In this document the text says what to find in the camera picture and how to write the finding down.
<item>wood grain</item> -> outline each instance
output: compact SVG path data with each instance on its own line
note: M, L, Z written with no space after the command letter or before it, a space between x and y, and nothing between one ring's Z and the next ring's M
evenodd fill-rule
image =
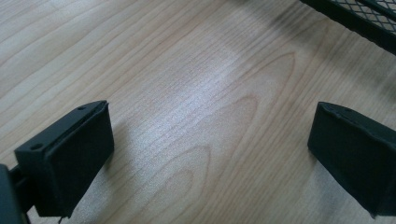
M396 58L299 1L5 0L0 31L0 162L110 102L116 152L62 223L396 221L306 146L318 101L396 129Z

